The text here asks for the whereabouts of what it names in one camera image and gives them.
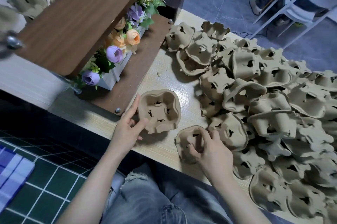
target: finger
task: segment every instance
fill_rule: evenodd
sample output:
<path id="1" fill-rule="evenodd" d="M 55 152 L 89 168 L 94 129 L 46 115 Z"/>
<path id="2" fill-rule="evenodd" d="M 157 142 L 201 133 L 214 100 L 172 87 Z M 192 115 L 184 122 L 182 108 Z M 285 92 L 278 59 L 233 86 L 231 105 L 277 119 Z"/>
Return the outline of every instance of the finger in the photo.
<path id="1" fill-rule="evenodd" d="M 131 107 L 125 112 L 124 118 L 126 120 L 131 119 L 133 115 L 136 113 L 140 98 L 141 96 L 137 94 L 136 98 L 133 100 Z"/>
<path id="2" fill-rule="evenodd" d="M 204 139 L 204 143 L 208 144 L 208 142 L 211 140 L 210 134 L 202 127 L 199 128 L 199 131 Z"/>
<path id="3" fill-rule="evenodd" d="M 134 121 L 133 119 L 130 119 L 128 125 L 133 127 L 136 124 L 136 121 Z"/>
<path id="4" fill-rule="evenodd" d="M 218 130 L 213 130 L 211 132 L 211 137 L 212 137 L 212 140 L 215 140 L 215 141 L 221 141 L 220 140 L 220 134 L 219 134 L 219 131 Z"/>
<path id="5" fill-rule="evenodd" d="M 136 134 L 140 134 L 140 132 L 146 127 L 148 122 L 149 122 L 149 120 L 147 118 L 143 118 L 132 128 L 132 130 Z"/>
<path id="6" fill-rule="evenodd" d="M 198 151 L 196 151 L 196 148 L 194 147 L 193 144 L 188 144 L 187 147 L 188 147 L 188 150 L 189 150 L 189 152 L 192 156 L 194 156 L 197 159 L 199 159 L 201 157 L 201 154 Z"/>

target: purple plaid cloth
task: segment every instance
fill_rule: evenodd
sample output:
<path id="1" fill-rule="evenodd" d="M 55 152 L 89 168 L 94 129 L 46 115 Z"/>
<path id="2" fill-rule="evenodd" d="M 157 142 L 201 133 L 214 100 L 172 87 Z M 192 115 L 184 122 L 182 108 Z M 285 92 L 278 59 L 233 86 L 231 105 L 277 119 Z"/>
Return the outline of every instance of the purple plaid cloth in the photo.
<path id="1" fill-rule="evenodd" d="M 35 164 L 0 146 L 0 213 L 20 190 Z"/>

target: ripped jeans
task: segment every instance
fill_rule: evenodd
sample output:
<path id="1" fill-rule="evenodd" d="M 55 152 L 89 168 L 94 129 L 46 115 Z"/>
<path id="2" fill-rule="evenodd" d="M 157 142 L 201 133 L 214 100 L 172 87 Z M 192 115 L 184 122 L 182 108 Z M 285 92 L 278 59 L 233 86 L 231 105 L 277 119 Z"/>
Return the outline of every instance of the ripped jeans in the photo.
<path id="1" fill-rule="evenodd" d="M 134 169 L 101 224 L 233 224 L 213 188 L 161 169 L 155 177 L 146 163 Z"/>

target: gray tile floor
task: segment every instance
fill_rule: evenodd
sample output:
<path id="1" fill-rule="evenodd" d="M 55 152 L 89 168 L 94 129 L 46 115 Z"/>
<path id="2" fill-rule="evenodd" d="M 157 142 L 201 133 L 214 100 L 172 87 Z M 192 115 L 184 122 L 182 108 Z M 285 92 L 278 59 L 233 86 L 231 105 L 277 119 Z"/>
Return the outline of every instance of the gray tile floor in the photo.
<path id="1" fill-rule="evenodd" d="M 223 23 L 230 27 L 231 31 L 252 34 L 272 14 L 266 14 L 256 24 L 253 24 L 257 17 L 251 12 L 248 2 L 249 0 L 185 0 L 183 9 L 211 22 Z M 300 29 L 293 26 L 280 37 L 276 37 L 282 30 L 282 27 L 275 27 L 270 24 L 267 38 L 262 35 L 256 36 L 259 45 L 265 48 L 280 48 Z M 337 60 L 335 58 L 337 40 L 334 39 L 336 34 L 337 24 L 330 19 L 325 19 L 286 48 L 284 56 L 289 60 L 306 60 L 308 67 L 312 70 L 324 71 L 330 69 L 337 72 Z"/>

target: person's left hand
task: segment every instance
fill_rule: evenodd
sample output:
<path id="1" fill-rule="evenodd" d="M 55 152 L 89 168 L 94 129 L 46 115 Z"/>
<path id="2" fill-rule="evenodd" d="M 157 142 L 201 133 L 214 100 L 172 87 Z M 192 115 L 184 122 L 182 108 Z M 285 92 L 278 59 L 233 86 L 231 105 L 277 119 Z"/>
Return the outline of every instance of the person's left hand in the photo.
<path id="1" fill-rule="evenodd" d="M 121 154 L 124 158 L 124 156 L 135 145 L 136 141 L 142 139 L 139 133 L 146 127 L 149 120 L 144 118 L 136 124 L 136 122 L 132 119 L 133 115 L 137 111 L 139 100 L 140 95 L 137 94 L 131 107 L 123 113 L 120 121 L 116 125 L 107 151 L 117 151 L 118 154 Z"/>

